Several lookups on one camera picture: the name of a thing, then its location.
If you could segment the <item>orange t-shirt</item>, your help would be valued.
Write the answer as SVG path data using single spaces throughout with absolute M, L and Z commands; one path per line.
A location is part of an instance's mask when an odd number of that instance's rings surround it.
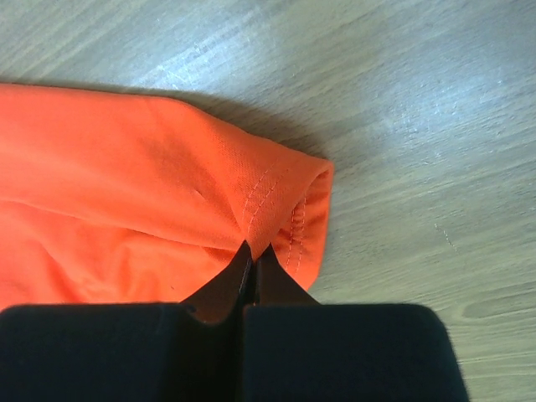
M 1 87 L 1 306 L 180 302 L 242 244 L 317 279 L 333 164 L 153 95 Z

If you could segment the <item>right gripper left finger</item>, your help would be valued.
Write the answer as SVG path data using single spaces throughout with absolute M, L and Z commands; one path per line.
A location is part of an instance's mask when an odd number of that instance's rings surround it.
M 4 401 L 233 401 L 252 267 L 242 245 L 181 302 L 19 305 L 1 314 Z

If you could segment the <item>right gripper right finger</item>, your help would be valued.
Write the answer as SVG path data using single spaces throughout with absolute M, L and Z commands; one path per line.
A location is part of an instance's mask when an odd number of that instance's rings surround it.
M 449 334 L 428 307 L 317 302 L 273 249 L 243 313 L 244 401 L 466 401 Z

